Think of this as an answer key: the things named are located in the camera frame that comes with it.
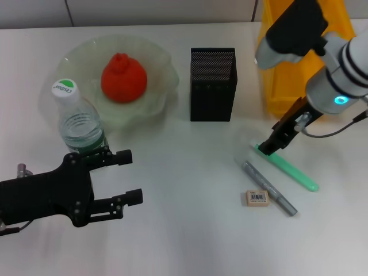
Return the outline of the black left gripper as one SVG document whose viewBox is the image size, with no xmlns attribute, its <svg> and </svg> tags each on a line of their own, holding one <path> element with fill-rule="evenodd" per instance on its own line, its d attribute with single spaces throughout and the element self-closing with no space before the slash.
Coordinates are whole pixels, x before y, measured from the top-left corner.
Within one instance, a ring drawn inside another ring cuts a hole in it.
<svg viewBox="0 0 368 276">
<path fill-rule="evenodd" d="M 53 171 L 2 181 L 1 220 L 5 225 L 12 225 L 61 214 L 67 216 L 73 226 L 84 227 L 89 223 L 87 208 L 94 198 L 89 172 L 132 163 L 131 150 L 114 154 L 109 146 L 104 146 L 82 155 L 67 154 Z M 142 203 L 142 189 L 94 200 L 91 221 L 122 219 L 125 205 Z"/>
</svg>

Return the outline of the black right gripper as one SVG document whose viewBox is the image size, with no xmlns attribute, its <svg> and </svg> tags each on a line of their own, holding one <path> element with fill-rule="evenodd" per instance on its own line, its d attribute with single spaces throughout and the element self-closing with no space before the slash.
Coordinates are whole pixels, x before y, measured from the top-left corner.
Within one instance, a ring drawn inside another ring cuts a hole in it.
<svg viewBox="0 0 368 276">
<path fill-rule="evenodd" d="M 305 123 L 305 126 L 313 123 L 323 115 L 312 107 L 307 97 L 300 97 L 273 126 L 271 139 L 267 139 L 259 145 L 260 152 L 266 156 L 270 156 L 279 149 L 283 150 L 286 148 L 298 134 L 298 131 L 295 130 L 295 126 L 305 113 L 309 114 L 309 119 Z"/>
</svg>

